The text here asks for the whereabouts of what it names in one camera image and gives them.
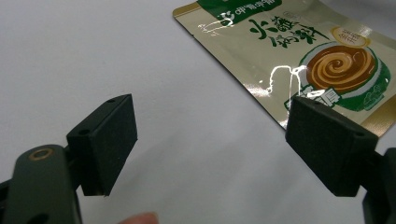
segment snack bag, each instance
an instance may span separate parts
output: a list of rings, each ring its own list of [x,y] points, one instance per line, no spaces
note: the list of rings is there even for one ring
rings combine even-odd
[[[199,0],[174,17],[284,128],[296,95],[377,135],[396,119],[396,41],[319,0]]]

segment finger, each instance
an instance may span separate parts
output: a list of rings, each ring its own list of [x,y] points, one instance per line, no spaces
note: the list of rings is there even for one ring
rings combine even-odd
[[[159,224],[157,213],[142,213],[133,217],[128,217],[120,224]]]

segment black clamp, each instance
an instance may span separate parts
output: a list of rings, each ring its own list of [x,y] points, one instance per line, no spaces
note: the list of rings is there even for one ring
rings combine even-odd
[[[80,224],[76,189],[109,195],[137,140],[132,95],[106,101],[67,136],[20,155],[0,184],[1,224]]]
[[[355,197],[360,185],[366,224],[396,223],[396,148],[381,156],[378,137],[314,100],[292,100],[286,140],[335,196]]]

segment brown swirl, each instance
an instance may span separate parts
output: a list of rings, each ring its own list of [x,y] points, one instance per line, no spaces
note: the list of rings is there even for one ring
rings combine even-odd
[[[375,59],[367,50],[333,46],[308,63],[306,79],[317,90],[333,87],[342,94],[362,86],[374,69]]]

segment white table surface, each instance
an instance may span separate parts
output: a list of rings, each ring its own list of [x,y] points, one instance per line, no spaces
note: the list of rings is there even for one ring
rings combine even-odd
[[[66,146],[103,101],[134,97],[139,140],[109,197],[84,197],[84,223],[157,211],[174,223],[363,223],[284,131],[172,17],[190,0],[0,2],[0,182],[24,151]],[[396,38],[393,0],[326,0]],[[396,129],[377,151],[396,147]]]

